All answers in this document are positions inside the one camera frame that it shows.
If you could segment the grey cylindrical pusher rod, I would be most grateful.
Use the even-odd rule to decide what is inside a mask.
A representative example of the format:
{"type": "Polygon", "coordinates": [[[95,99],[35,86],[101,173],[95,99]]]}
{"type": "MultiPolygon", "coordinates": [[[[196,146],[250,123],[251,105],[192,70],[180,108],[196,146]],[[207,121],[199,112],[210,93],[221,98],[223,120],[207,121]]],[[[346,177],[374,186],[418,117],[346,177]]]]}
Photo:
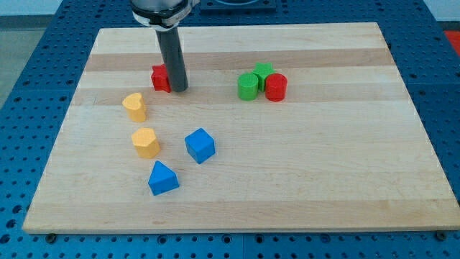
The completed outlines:
{"type": "Polygon", "coordinates": [[[156,31],[156,35],[169,78],[170,88],[174,92],[184,92],[188,89],[188,77],[178,28],[156,31]]]}

